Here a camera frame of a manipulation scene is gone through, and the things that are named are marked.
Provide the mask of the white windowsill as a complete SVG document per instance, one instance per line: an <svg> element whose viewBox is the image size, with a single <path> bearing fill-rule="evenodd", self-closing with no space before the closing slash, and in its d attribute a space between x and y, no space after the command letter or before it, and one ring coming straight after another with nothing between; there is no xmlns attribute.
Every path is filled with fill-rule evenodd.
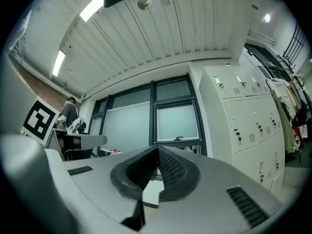
<svg viewBox="0 0 312 234"><path fill-rule="evenodd" d="M115 154L122 154L122 151L118 150L118 153L111 153L110 150L100 148L98 151L98 156L110 156L110 155L115 155Z"/></svg>

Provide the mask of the white locker cabinet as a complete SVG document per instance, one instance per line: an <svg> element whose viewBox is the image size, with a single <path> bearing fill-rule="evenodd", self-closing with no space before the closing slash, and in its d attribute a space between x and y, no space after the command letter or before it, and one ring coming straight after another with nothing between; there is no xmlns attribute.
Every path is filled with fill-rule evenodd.
<svg viewBox="0 0 312 234"><path fill-rule="evenodd" d="M278 195L285 144L280 115L268 86L241 67L206 66L199 91L213 157Z"/></svg>

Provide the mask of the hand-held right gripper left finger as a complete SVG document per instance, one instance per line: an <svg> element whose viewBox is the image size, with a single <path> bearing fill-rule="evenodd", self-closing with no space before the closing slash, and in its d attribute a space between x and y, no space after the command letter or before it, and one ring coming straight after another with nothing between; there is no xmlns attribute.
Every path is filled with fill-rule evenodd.
<svg viewBox="0 0 312 234"><path fill-rule="evenodd" d="M118 223L148 218L158 208L157 153L140 148L65 162L72 179L102 212Z"/></svg>

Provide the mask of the person's left hand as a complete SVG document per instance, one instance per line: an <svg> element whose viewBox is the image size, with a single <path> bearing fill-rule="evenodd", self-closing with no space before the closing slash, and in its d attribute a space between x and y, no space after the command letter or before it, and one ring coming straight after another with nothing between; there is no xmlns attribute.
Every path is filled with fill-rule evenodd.
<svg viewBox="0 0 312 234"><path fill-rule="evenodd" d="M80 149L81 139L79 137L62 136L58 138L58 144L62 152Z"/></svg>

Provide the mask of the round smoke detector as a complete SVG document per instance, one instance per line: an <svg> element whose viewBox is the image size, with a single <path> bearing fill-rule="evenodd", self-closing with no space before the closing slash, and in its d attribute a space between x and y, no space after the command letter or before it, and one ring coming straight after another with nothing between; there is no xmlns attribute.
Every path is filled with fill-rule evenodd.
<svg viewBox="0 0 312 234"><path fill-rule="evenodd" d="M152 6L152 0L138 0L137 6L141 10L147 10Z"/></svg>

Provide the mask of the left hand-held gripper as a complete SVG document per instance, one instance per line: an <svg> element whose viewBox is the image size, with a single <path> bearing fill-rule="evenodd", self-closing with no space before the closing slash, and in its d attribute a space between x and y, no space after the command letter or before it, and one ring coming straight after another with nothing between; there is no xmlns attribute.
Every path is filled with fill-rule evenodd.
<svg viewBox="0 0 312 234"><path fill-rule="evenodd" d="M106 136L69 134L66 131L54 129L54 124L57 122L58 117L59 111L40 97L36 97L21 130L44 148L56 150L62 160L64 160L64 156L59 146L59 137L79 137L81 139L81 148L79 150L91 150L107 143Z"/></svg>

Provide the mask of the black metal railing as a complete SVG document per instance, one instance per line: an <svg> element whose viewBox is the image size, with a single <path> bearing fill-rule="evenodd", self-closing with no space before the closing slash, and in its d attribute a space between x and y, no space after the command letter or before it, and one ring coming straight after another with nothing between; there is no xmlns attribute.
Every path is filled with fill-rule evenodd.
<svg viewBox="0 0 312 234"><path fill-rule="evenodd" d="M294 69L296 64L295 61L298 58L299 54L303 50L306 43L306 36L297 22L295 25L294 33L291 37L290 43L288 44L286 50L283 52L283 59L286 63Z"/></svg>

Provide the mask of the black coat stand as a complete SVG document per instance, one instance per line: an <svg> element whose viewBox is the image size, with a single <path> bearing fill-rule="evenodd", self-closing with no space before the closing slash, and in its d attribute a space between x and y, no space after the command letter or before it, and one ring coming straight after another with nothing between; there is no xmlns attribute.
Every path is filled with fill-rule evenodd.
<svg viewBox="0 0 312 234"><path fill-rule="evenodd" d="M285 84L287 91L290 93L291 102L294 104L293 108L296 115L293 117L292 122L296 125L303 125L308 120L308 113L310 112L311 100L306 90L306 77L302 74L296 74L293 70L288 57L276 56L278 62L286 66L286 71L289 72L291 78L288 84Z"/></svg>

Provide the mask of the red bag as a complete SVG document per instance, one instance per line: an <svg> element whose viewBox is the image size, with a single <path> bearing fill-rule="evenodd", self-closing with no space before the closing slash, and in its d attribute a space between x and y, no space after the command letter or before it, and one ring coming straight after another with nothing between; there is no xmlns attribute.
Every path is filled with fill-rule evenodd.
<svg viewBox="0 0 312 234"><path fill-rule="evenodd" d="M302 141L302 139L301 139L301 133L300 133L300 129L299 129L299 127L297 127L297 126L292 126L292 130L293 130L293 132L294 132L294 138L295 138L295 140L298 142L301 142Z"/></svg>

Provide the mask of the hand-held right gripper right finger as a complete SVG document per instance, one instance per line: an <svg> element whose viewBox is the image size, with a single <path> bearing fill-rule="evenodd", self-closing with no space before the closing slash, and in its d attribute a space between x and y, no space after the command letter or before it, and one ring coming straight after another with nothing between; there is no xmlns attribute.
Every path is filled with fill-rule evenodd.
<svg viewBox="0 0 312 234"><path fill-rule="evenodd" d="M200 171L197 187L184 199L161 202L144 232L248 232L282 205L258 182L232 165L169 148Z"/></svg>

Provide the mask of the long ceiling light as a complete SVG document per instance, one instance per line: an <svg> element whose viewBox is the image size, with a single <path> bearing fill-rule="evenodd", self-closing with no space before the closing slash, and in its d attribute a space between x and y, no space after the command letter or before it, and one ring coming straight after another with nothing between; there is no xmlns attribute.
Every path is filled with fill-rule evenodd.
<svg viewBox="0 0 312 234"><path fill-rule="evenodd" d="M80 13L80 17L87 22L101 8L104 8L103 0L90 0L88 5Z"/></svg>
<svg viewBox="0 0 312 234"><path fill-rule="evenodd" d="M65 57L66 57L66 54L62 50L59 50L57 58L56 58L55 63L54 63L53 70L52 70L52 75L54 75L56 77L58 76L59 70L61 68L61 65L62 65Z"/></svg>

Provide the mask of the person's white shirt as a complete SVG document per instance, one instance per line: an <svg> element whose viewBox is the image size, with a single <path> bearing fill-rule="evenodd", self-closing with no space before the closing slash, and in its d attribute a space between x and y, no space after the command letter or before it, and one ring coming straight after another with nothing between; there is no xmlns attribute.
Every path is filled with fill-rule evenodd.
<svg viewBox="0 0 312 234"><path fill-rule="evenodd" d="M37 98L9 57L26 32L31 12L28 8L22 13L0 53L0 135L19 133Z"/></svg>

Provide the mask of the white wall duct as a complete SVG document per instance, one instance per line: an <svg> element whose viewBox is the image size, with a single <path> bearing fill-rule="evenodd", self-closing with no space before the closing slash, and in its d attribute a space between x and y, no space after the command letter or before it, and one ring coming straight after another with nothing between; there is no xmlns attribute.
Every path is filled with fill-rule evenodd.
<svg viewBox="0 0 312 234"><path fill-rule="evenodd" d="M252 40L256 40L256 41L259 41L259 42L263 42L267 45L271 45L271 46L274 46L275 45L275 40L258 32L258 31L255 31L253 29L249 29L248 30L248 38L249 39L252 39Z"/></svg>

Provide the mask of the grey ceiling pipe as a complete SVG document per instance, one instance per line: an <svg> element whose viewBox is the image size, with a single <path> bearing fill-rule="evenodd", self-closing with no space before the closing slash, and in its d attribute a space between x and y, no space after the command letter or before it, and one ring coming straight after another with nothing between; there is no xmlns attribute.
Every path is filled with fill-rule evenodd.
<svg viewBox="0 0 312 234"><path fill-rule="evenodd" d="M62 93L65 96L72 96L76 99L76 101L81 102L83 98L83 94L78 94L76 91L72 90L68 86L68 81L62 81L55 77L50 77L44 71L40 70L36 67L30 60L26 57L21 57L16 50L13 50L10 53L10 56L17 61L23 68L25 68L28 72L32 75L36 76L38 79L49 85L50 87L54 88L58 92Z"/></svg>

